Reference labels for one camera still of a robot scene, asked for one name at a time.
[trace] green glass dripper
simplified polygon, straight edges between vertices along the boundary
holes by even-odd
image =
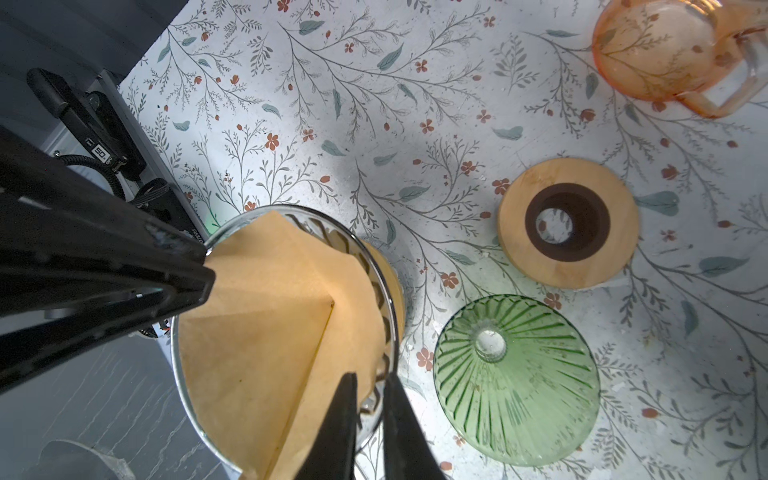
[[[600,380],[587,344],[537,300],[494,295],[443,329],[435,387],[458,433],[500,462],[540,466],[573,452],[592,430]]]

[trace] red flower print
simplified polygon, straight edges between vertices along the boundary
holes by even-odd
[[[275,151],[275,148],[280,146],[280,142],[277,141],[277,135],[269,134],[266,136],[266,143],[264,147],[269,148],[271,151]]]
[[[427,372],[432,371],[432,361],[435,359],[434,352],[430,352],[426,347],[422,347],[420,352],[416,352],[416,359],[419,361],[419,366],[425,367]]]
[[[440,280],[442,280],[442,285],[447,286],[448,288],[456,288],[458,285],[458,278],[456,278],[456,273],[451,272],[448,273],[442,273],[440,275]]]
[[[435,128],[432,126],[432,119],[427,118],[427,122],[420,123],[419,126],[422,128],[422,133],[427,133],[430,131],[434,131]]]
[[[594,120],[594,110],[591,108],[585,108],[581,111],[581,115],[579,115],[579,118],[584,123],[589,123]]]
[[[485,121],[487,121],[489,118],[491,118],[491,115],[486,113],[486,110],[480,110],[480,115],[478,115],[478,120],[480,120],[481,124],[484,124]]]
[[[555,310],[563,308],[563,304],[560,303],[560,293],[547,292],[547,296],[544,298],[544,303],[546,303],[549,308],[554,308]]]
[[[494,187],[496,187],[496,194],[497,195],[503,195],[507,193],[507,190],[509,189],[509,179],[505,178],[503,180],[494,180],[491,184]]]
[[[462,164],[462,172],[464,172],[464,175],[469,175],[469,172],[473,172],[477,169],[477,165],[473,165],[471,161],[464,162]]]
[[[678,173],[677,168],[672,165],[667,165],[667,168],[661,169],[661,177],[665,180],[674,180]]]

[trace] pitcher handle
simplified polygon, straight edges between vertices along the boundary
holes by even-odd
[[[766,27],[750,28],[735,35],[746,65],[746,80],[722,105],[715,105],[698,91],[686,91],[675,98],[705,118],[721,118],[732,114],[768,84],[768,38]]]

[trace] leaf pattern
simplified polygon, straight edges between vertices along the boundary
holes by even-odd
[[[598,80],[598,74],[591,72],[587,75],[586,78],[586,84],[587,84],[587,100],[592,98],[592,95],[594,95],[594,91],[598,89],[598,84],[600,81]]]
[[[333,155],[334,157],[346,157],[346,154],[342,153],[342,151],[339,150],[336,144],[334,144],[330,140],[326,140],[323,142],[323,150]]]
[[[685,336],[689,336],[699,326],[699,315],[688,300],[680,302],[685,314]]]
[[[280,117],[280,111],[277,110],[277,107],[273,107],[270,104],[264,104],[264,105],[261,106],[261,109],[266,111],[266,112],[269,112],[271,114],[277,115],[278,118],[282,118],[282,117]]]
[[[506,130],[503,128],[493,128],[492,130],[497,137],[506,140],[520,140],[520,137],[523,136],[523,127],[513,127]]]
[[[575,37],[578,35],[578,33],[570,33],[569,31],[564,30],[547,30],[547,34],[551,37],[557,37],[557,38],[567,38],[567,37]]]
[[[429,187],[405,187],[400,190],[400,200],[403,202],[409,202],[421,197]]]
[[[704,276],[720,276],[733,272],[748,261],[748,258],[709,257],[699,262],[699,268]]]
[[[211,231],[302,204],[387,253],[410,305],[399,376],[446,474],[753,480],[768,470],[755,416],[768,410],[768,102],[707,120],[614,90],[578,20],[606,4],[195,0],[120,92]],[[601,288],[534,283],[499,244],[498,202],[515,178],[563,156],[610,168],[639,207],[637,249]],[[458,308],[505,292],[559,308],[601,376],[592,435],[553,465],[502,465],[444,434],[415,358]],[[383,476],[381,447],[379,432],[356,475]]]
[[[400,91],[402,91],[402,93],[406,94],[406,97],[413,100],[413,103],[417,105],[419,104],[419,101],[416,100],[416,97],[413,95],[413,92],[411,92],[411,90],[408,87],[406,87],[404,84],[397,84],[397,88],[399,88]]]
[[[336,119],[339,120],[341,115],[341,95],[336,89],[333,89],[333,110],[336,111]]]
[[[382,165],[387,165],[392,159],[397,155],[397,153],[385,155],[383,157],[374,157],[373,158],[373,164],[377,167],[381,167]]]
[[[386,219],[386,244],[392,245],[392,242],[397,238],[397,230],[395,224],[388,218]]]
[[[676,193],[670,191],[657,192],[645,197],[635,197],[634,201],[639,207],[655,210],[668,217],[674,217],[679,211],[677,205],[680,203],[680,198]]]
[[[325,24],[325,22],[322,20],[319,22],[316,20],[305,20],[299,24],[299,35],[309,35],[313,31],[322,27],[323,24]]]
[[[388,53],[387,56],[382,58],[382,60],[376,64],[377,67],[379,67],[379,70],[384,71],[388,70],[389,67],[393,66],[398,58],[400,58],[400,54],[402,53],[402,44],[400,44],[400,48],[397,50]]]

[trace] gray floor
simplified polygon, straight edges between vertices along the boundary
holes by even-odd
[[[124,478],[227,478],[187,420],[156,340],[139,336],[117,339],[1,395],[0,432],[4,480],[25,478],[57,439],[123,459],[130,469]]]

